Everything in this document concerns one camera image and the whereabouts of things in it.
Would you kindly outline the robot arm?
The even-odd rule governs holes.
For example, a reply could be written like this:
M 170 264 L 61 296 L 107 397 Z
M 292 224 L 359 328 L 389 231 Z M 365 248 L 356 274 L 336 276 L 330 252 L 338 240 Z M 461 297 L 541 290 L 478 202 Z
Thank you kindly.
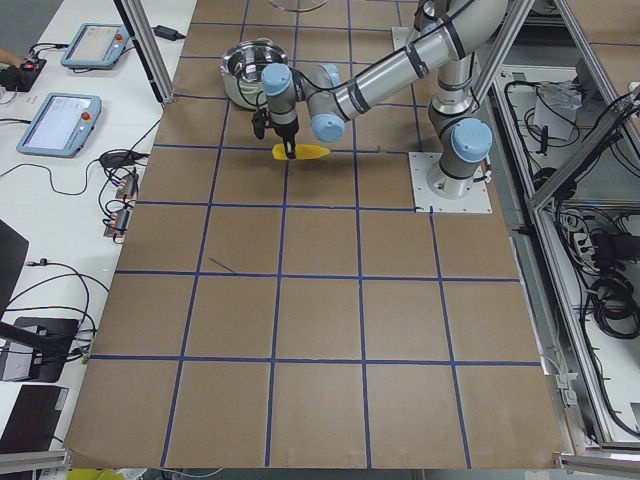
M 266 66 L 261 74 L 266 104 L 256 107 L 252 118 L 255 137 L 274 130 L 285 159 L 294 159 L 298 103 L 306 104 L 315 137 L 333 143 L 343 137 L 347 122 L 436 74 L 429 117 L 443 152 L 426 181 L 442 198 L 463 198 L 493 143 L 490 128 L 471 109 L 486 96 L 497 64 L 491 62 L 476 77 L 474 54 L 498 29 L 507 7 L 501 0 L 422 1 L 415 18 L 417 37 L 346 81 L 332 64 L 308 72 L 282 63 Z

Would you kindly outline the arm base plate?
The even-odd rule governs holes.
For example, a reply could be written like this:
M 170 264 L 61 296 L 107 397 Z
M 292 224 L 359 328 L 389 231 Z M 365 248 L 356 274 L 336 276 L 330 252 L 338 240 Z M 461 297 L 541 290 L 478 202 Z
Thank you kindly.
M 415 211 L 425 214 L 491 214 L 482 166 L 478 164 L 471 177 L 458 180 L 444 173 L 440 157 L 437 152 L 408 153 Z

